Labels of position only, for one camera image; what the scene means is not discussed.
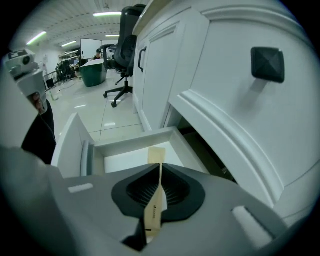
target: whiteboard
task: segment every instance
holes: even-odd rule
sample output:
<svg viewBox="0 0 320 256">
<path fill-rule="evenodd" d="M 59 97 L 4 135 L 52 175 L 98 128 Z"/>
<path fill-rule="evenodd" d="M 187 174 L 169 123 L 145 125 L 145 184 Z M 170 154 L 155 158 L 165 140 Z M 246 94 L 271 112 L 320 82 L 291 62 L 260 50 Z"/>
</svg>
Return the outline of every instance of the whiteboard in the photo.
<svg viewBox="0 0 320 256">
<path fill-rule="evenodd" d="M 102 41 L 94 39 L 81 39 L 81 59 L 92 59 L 96 55 L 97 49 L 102 45 Z"/>
</svg>

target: gray plastic part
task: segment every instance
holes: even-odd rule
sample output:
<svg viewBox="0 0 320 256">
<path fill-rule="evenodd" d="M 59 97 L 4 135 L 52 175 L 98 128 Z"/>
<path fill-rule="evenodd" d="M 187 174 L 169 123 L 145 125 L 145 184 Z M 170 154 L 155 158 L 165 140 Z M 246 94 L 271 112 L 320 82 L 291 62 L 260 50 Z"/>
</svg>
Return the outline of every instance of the gray plastic part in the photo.
<svg viewBox="0 0 320 256">
<path fill-rule="evenodd" d="M 232 214 L 237 206 L 245 206 L 274 237 L 287 230 L 272 209 L 237 184 L 184 167 L 168 165 L 200 182 L 206 197 L 201 208 L 189 219 L 164 223 L 144 253 L 153 256 L 240 256 L 257 251 Z"/>
<path fill-rule="evenodd" d="M 43 113 L 47 112 L 48 104 L 46 98 L 46 85 L 43 71 L 40 69 L 31 71 L 16 81 L 22 93 L 28 97 L 34 93 L 39 93 L 42 101 Z"/>
<path fill-rule="evenodd" d="M 287 230 L 272 209 L 237 184 L 169 164 L 200 182 L 205 200 L 187 220 L 164 223 L 153 241 L 137 252 L 121 242 L 135 233 L 139 220 L 120 212 L 111 191 L 116 183 L 151 164 L 103 176 L 63 179 L 59 169 L 34 155 L 3 148 L 0 164 L 1 187 L 12 209 L 40 243 L 59 255 L 254 255 L 258 250 L 232 214 L 237 206 L 245 206 L 275 241 Z M 93 188 L 68 190 L 88 183 Z M 267 246 L 267 252 L 273 251 L 273 243 Z"/>
</svg>

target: ceiling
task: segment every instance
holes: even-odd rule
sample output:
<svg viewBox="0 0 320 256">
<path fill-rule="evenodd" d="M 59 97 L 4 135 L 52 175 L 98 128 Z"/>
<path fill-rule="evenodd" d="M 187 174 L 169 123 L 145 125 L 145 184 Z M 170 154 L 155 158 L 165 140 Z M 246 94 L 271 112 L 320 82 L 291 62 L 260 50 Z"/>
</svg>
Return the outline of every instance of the ceiling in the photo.
<svg viewBox="0 0 320 256">
<path fill-rule="evenodd" d="M 114 40 L 106 35 L 120 32 L 120 15 L 94 17 L 94 13 L 121 12 L 124 7 L 147 5 L 150 0 L 45 0 L 17 29 L 10 48 L 25 47 L 42 31 L 46 34 L 32 44 L 60 47 L 77 43 L 63 49 L 80 46 L 80 39 Z"/>
</svg>

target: black clothing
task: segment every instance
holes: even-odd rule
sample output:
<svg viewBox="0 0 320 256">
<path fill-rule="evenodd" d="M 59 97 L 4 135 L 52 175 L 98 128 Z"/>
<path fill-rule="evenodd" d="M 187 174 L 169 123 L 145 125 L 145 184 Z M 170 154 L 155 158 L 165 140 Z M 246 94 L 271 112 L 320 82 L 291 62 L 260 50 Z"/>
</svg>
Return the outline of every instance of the black clothing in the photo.
<svg viewBox="0 0 320 256">
<path fill-rule="evenodd" d="M 22 149 L 33 153 L 46 165 L 50 165 L 56 148 L 55 123 L 51 105 L 47 111 L 38 115 L 26 134 Z"/>
</svg>

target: green table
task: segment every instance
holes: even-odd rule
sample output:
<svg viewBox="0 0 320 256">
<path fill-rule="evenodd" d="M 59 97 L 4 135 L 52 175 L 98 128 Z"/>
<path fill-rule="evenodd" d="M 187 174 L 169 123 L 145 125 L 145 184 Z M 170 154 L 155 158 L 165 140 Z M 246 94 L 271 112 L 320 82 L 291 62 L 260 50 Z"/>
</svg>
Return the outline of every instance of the green table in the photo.
<svg viewBox="0 0 320 256">
<path fill-rule="evenodd" d="M 89 61 L 80 67 L 80 73 L 86 87 L 102 84 L 106 80 L 107 71 L 103 59 Z"/>
</svg>

